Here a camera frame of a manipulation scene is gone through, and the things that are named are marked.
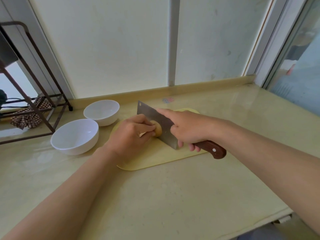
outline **glass door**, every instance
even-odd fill
[[[320,116],[320,0],[307,0],[263,88]]]

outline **brown gingham fabric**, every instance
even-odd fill
[[[35,101],[33,102],[35,105],[37,105],[40,100],[42,98],[42,95],[39,95]],[[33,111],[33,109],[30,107],[30,105],[28,104],[29,108],[25,108],[22,109],[20,111],[15,112],[16,113],[21,113],[21,112],[28,112],[28,111]],[[46,108],[51,108],[51,104],[45,99],[40,106],[38,107],[39,109],[46,109]],[[16,127],[18,127],[19,129],[22,129],[27,127],[27,128],[35,128],[37,127],[40,123],[42,122],[42,120],[40,119],[39,115],[37,115],[36,113],[30,113],[30,114],[26,114],[26,115],[21,115],[21,116],[17,116],[17,117],[12,117],[11,118],[11,125],[14,125]]]

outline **yellow potato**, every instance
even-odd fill
[[[161,125],[157,122],[157,121],[154,121],[154,120],[151,120],[150,121],[153,125],[155,125],[155,137],[159,137],[162,135],[162,128],[161,128]]]

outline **person's right arm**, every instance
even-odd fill
[[[182,142],[210,140],[224,147],[320,234],[320,159],[273,141],[230,121],[157,109],[170,118],[171,133]]]

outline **bowl rim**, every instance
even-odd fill
[[[95,133],[92,137],[90,137],[89,139],[87,139],[86,142],[82,143],[81,145],[74,146],[74,147],[59,148],[59,147],[56,147],[55,145],[53,145],[53,143],[52,143],[52,138],[53,138],[54,134],[55,134],[58,130],[60,130],[61,128],[63,128],[65,125],[68,125],[68,124],[70,124],[70,123],[74,123],[75,121],[78,121],[78,120],[88,120],[88,121],[90,121],[90,123],[92,123],[91,121],[93,121],[94,125],[97,127],[96,133]],[[57,150],[70,150],[70,149],[78,148],[78,147],[86,144],[88,141],[90,141],[90,140],[91,140],[93,137],[95,137],[95,135],[99,132],[99,125],[98,125],[98,123],[97,123],[96,121],[91,120],[91,119],[78,119],[78,120],[73,120],[73,121],[70,121],[70,122],[62,125],[59,129],[57,129],[57,130],[52,134],[51,139],[50,139],[50,144],[52,145],[52,147],[53,147],[54,149],[57,149]]]
[[[115,111],[113,114],[111,114],[111,115],[109,115],[109,116],[107,116],[107,117],[101,117],[101,118],[99,118],[99,119],[93,119],[93,118],[90,118],[90,117],[88,117],[88,116],[85,115],[86,109],[87,109],[90,105],[93,105],[93,104],[98,103],[98,102],[101,102],[101,101],[112,101],[112,102],[116,102],[116,103],[118,104],[118,109],[117,109],[117,111]],[[103,119],[107,119],[107,118],[110,118],[111,116],[115,115],[115,114],[119,111],[119,109],[120,109],[120,104],[119,104],[117,101],[111,100],[111,99],[102,99],[102,100],[95,101],[95,102],[89,104],[88,106],[86,106],[86,108],[83,110],[83,116],[86,117],[87,119],[94,120],[94,121],[95,121],[95,120],[103,120]]]

